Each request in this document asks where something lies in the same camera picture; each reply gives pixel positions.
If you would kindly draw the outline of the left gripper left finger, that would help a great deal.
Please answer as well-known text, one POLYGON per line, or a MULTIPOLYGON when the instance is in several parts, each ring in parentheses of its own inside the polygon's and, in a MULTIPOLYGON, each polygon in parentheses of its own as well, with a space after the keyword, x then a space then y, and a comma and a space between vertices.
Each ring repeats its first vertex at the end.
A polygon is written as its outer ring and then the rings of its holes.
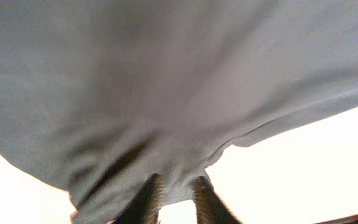
POLYGON ((114 224, 158 224, 162 207, 163 180, 160 174, 152 174, 114 224))

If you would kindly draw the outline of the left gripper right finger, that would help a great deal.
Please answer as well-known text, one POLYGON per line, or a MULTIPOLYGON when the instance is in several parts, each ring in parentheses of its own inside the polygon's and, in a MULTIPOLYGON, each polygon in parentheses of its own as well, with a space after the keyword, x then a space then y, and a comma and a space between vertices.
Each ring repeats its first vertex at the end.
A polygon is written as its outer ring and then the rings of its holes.
POLYGON ((206 177, 200 176, 195 180, 193 202, 197 224, 241 224, 216 195, 206 177))

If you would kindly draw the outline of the black polo shirt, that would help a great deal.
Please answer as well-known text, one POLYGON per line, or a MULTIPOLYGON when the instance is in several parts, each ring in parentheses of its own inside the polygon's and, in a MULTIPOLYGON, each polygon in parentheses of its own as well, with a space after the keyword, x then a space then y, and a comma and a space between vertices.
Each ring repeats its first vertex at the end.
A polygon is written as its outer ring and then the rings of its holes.
POLYGON ((358 1, 0 1, 0 155, 75 223, 355 107, 358 1))

